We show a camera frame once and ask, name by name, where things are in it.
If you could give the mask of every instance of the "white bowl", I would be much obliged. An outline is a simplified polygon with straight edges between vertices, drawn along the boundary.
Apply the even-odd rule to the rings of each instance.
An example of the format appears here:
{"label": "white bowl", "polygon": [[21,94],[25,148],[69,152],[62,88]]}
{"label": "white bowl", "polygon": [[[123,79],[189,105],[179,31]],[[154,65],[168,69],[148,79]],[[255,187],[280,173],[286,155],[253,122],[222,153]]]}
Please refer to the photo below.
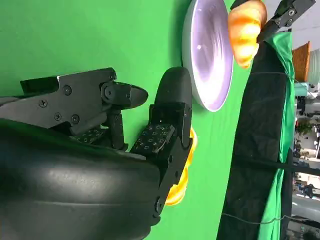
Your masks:
{"label": "white bowl", "polygon": [[183,26],[182,62],[191,75],[193,97],[209,111],[218,111],[227,99],[233,71],[224,0],[191,2]]}

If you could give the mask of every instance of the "screw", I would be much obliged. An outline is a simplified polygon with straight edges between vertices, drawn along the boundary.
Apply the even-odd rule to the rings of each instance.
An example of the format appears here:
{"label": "screw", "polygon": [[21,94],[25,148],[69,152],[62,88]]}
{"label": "screw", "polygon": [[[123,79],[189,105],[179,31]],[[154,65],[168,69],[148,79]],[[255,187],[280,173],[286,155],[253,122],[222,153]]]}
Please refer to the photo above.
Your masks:
{"label": "screw", "polygon": [[289,16],[293,16],[293,15],[295,15],[295,13],[296,13],[296,11],[293,9],[289,10],[289,12],[288,12]]}
{"label": "screw", "polygon": [[64,93],[64,95],[69,96],[69,95],[72,93],[71,87],[68,86],[68,85],[65,85],[65,86],[63,87],[63,93]]}
{"label": "screw", "polygon": [[106,87],[104,89],[104,96],[106,97],[106,99],[110,100],[114,98],[114,93],[113,93],[113,89],[111,87]]}
{"label": "screw", "polygon": [[61,118],[62,118],[62,116],[61,116],[61,113],[60,113],[60,112],[56,112],[56,113],[54,114],[54,120],[60,121]]}
{"label": "screw", "polygon": [[74,124],[77,124],[77,123],[79,123],[79,121],[80,121],[80,117],[75,114],[75,115],[72,116],[71,120],[72,120],[72,122],[73,122]]}
{"label": "screw", "polygon": [[39,106],[40,106],[41,108],[45,108],[47,105],[48,105],[47,100],[41,99],[41,100],[39,101]]}
{"label": "screw", "polygon": [[155,204],[155,211],[156,211],[157,213],[161,213],[164,205],[165,205],[164,200],[163,200],[161,197],[158,197],[158,199],[157,199],[157,201],[156,201],[156,204]]}

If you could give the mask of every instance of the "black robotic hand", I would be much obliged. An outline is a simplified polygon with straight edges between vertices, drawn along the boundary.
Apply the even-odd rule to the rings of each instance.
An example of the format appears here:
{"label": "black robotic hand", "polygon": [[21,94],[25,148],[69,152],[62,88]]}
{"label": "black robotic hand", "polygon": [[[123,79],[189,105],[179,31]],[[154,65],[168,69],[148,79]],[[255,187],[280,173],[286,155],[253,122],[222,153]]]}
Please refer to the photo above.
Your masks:
{"label": "black robotic hand", "polygon": [[163,75],[130,152],[121,110],[148,94],[115,79],[112,68],[34,79],[0,98],[1,240],[139,240],[160,221],[192,146],[190,75]]}

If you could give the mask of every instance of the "cable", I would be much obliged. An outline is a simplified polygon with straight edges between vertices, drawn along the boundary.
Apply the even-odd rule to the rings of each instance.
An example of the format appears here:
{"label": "cable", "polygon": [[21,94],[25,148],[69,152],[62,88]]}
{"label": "cable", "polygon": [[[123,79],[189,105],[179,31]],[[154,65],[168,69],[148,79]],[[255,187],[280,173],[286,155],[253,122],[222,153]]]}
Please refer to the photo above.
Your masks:
{"label": "cable", "polygon": [[[278,71],[274,71],[274,72],[253,72],[251,73],[250,75],[257,75],[257,74],[282,74],[282,75],[286,75],[287,77],[291,78],[288,74],[284,73],[284,72],[278,72]],[[301,84],[301,82],[299,82],[298,80],[296,80],[295,78],[292,77],[292,79],[296,82],[296,83],[299,83]],[[317,98],[315,98],[308,90],[307,92],[317,101],[319,101]],[[284,218],[288,218],[288,219],[291,219],[291,220],[295,220],[295,221],[305,221],[306,219],[304,218],[294,218],[294,217],[291,217],[291,216],[287,216],[287,215],[283,215],[281,218],[273,218],[272,220],[270,221],[265,221],[265,222],[255,222],[255,221],[248,221],[248,220],[244,220],[240,217],[237,217],[237,216],[234,216],[234,215],[231,215],[231,214],[228,214],[228,213],[222,213],[221,215],[223,216],[227,216],[227,217],[230,217],[230,218],[234,218],[234,219],[237,219],[243,223],[246,223],[246,224],[252,224],[252,225],[265,225],[265,224],[272,224],[274,223],[275,221],[281,221],[283,220]]]}
{"label": "cable", "polygon": [[287,215],[283,215],[281,218],[273,218],[272,220],[270,221],[264,221],[264,222],[255,222],[255,221],[247,221],[247,220],[244,220],[240,217],[237,217],[237,216],[234,216],[234,215],[231,215],[231,214],[228,214],[228,213],[222,213],[221,215],[224,215],[224,216],[227,216],[227,217],[231,217],[231,218],[234,218],[234,219],[237,219],[241,222],[244,222],[246,224],[253,224],[253,225],[264,225],[264,224],[272,224],[273,222],[275,221],[281,221],[283,220],[284,218],[288,218],[288,219],[291,219],[291,220],[296,220],[296,221],[305,221],[306,219],[304,218],[294,218],[294,217],[291,217],[291,216],[287,216]]}

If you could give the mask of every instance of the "table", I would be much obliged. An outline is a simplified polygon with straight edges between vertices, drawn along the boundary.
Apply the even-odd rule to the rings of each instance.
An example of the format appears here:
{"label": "table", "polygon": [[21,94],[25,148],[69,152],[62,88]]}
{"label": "table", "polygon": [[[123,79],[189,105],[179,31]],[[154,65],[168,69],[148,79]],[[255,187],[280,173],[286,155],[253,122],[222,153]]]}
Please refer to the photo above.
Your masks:
{"label": "table", "polygon": [[[229,9],[233,0],[225,2]],[[123,111],[125,141],[131,146],[146,125],[162,74],[182,64],[182,27],[189,4],[190,0],[3,1],[0,94],[21,94],[21,80],[113,67],[119,82],[149,93],[143,106]],[[192,105],[198,147],[186,196],[181,204],[164,209],[147,239],[216,238],[249,72],[234,65],[231,89],[219,112]]]}

